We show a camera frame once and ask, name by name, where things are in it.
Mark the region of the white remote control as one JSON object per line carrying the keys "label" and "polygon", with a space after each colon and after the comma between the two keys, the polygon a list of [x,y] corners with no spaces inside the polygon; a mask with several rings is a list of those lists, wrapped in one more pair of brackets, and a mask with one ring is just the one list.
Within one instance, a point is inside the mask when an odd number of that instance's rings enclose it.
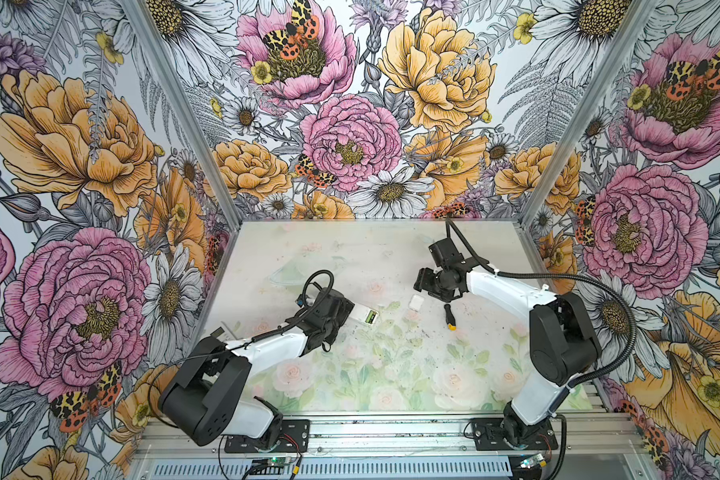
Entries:
{"label": "white remote control", "polygon": [[370,307],[355,304],[352,308],[349,319],[362,325],[372,326],[379,316],[379,312]]}

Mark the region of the white battery cover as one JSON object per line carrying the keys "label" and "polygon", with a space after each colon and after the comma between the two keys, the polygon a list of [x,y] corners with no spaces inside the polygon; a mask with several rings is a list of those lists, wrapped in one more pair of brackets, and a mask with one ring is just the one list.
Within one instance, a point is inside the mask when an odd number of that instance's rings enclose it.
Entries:
{"label": "white battery cover", "polygon": [[419,312],[424,304],[425,299],[420,296],[414,294],[408,303],[408,308],[412,311]]}

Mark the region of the black yellow screwdriver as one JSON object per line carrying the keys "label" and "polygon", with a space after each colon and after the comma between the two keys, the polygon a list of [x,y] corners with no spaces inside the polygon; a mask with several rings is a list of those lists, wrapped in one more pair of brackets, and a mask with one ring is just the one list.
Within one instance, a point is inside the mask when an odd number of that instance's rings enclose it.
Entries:
{"label": "black yellow screwdriver", "polygon": [[452,307],[449,303],[446,303],[444,305],[444,312],[445,312],[445,321],[448,329],[450,331],[455,331],[457,329],[457,323],[455,316],[452,311]]}

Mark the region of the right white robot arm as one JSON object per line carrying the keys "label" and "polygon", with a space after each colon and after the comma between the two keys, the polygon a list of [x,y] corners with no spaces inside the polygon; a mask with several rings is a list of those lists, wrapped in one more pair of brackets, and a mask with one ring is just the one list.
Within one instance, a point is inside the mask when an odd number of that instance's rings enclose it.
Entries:
{"label": "right white robot arm", "polygon": [[456,328],[450,304],[466,293],[490,300],[528,321],[530,360],[534,371],[504,409],[505,438],[546,426],[573,389],[573,381],[598,360],[602,347],[583,301],[573,293],[557,294],[548,286],[533,287],[539,274],[500,270],[474,254],[467,258],[450,238],[428,247],[435,269],[419,270],[414,289],[444,303],[446,325]]}

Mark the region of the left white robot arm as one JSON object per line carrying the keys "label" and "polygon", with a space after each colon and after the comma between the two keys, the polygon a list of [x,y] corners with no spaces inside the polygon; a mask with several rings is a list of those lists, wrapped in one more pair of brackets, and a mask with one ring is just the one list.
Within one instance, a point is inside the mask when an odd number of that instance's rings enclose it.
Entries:
{"label": "left white robot arm", "polygon": [[334,289],[301,294],[299,310],[275,329],[241,340],[202,338],[157,400],[157,411],[196,445],[224,437],[234,453],[272,451],[298,445],[284,415],[259,396],[244,398],[248,381],[316,349],[325,352],[362,307]]}

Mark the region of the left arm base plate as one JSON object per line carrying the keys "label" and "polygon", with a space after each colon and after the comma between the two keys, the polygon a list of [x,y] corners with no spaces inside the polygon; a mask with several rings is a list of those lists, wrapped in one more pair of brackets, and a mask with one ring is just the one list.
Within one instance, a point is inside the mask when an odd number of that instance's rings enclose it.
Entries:
{"label": "left arm base plate", "polygon": [[282,420],[259,438],[226,436],[223,451],[227,454],[306,453],[310,428],[309,420]]}

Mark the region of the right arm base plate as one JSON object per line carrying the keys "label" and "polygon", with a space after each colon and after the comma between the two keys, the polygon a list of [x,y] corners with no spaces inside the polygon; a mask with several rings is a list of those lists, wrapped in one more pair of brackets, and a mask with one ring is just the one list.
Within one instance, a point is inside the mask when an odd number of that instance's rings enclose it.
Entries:
{"label": "right arm base plate", "polygon": [[513,418],[478,417],[467,422],[462,434],[477,451],[552,451],[559,446],[549,419],[529,426]]}

